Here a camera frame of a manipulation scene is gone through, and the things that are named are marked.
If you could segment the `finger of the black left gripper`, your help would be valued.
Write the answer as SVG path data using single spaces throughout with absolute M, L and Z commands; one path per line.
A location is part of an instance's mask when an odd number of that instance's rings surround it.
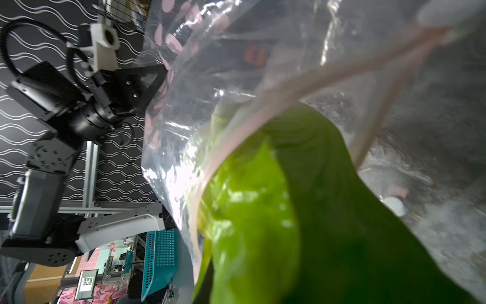
M 146 108 L 165 81 L 164 65 L 132 67 L 115 71 L 123 104 L 129 114 L 145 114 Z

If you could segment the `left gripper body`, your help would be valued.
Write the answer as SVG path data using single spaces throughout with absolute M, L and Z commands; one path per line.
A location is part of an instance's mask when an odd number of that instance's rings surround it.
M 131 116 L 131 107 L 121 88 L 114 71 L 99 70 L 89 78 L 89 89 L 96 101 L 95 109 L 103 118 Z

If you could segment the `zip-top bag with cabbage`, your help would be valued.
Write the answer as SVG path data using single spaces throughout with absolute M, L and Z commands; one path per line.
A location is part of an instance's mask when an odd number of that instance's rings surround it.
M 195 303 L 211 179 L 298 103 L 335 125 L 368 189 L 485 302 L 484 1 L 157 1 L 144 47 L 168 68 L 142 168 L 185 245 L 176 303 Z

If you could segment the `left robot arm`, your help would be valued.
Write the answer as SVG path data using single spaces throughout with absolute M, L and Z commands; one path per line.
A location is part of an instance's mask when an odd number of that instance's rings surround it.
M 15 67 L 8 38 L 26 26 L 50 32 L 65 43 L 70 77 L 48 62 L 25 72 Z M 26 158 L 26 171 L 10 214 L 10 232 L 1 245 L 5 257 L 59 267 L 111 239 L 165 228 L 161 209 L 156 206 L 101 219 L 60 214 L 70 173 L 84 144 L 101 144 L 129 117 L 143 114 L 168 73 L 163 65 L 100 69 L 101 58 L 96 58 L 88 65 L 91 76 L 83 84 L 74 72 L 75 57 L 88 62 L 82 48 L 41 22 L 20 18 L 1 29 L 1 58 L 14 77 L 7 92 L 47 128 Z

